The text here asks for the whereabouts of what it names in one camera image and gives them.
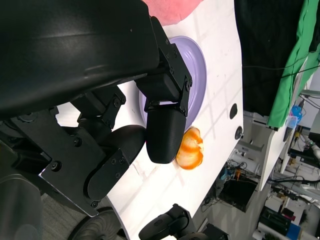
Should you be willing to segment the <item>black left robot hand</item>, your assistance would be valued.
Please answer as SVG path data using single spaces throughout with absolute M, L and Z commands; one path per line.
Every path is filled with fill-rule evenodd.
M 141 0 L 0 3 L 0 142 L 13 168 L 90 217 L 146 147 L 168 164 L 193 80 Z

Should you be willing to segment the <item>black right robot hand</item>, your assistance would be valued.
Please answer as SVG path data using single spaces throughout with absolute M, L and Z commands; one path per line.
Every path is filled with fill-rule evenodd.
M 138 234 L 141 240 L 163 240 L 172 236 L 177 240 L 229 240 L 229 234 L 208 223 L 201 231 L 196 231 L 190 212 L 178 204 L 173 204 L 166 213 L 150 221 Z

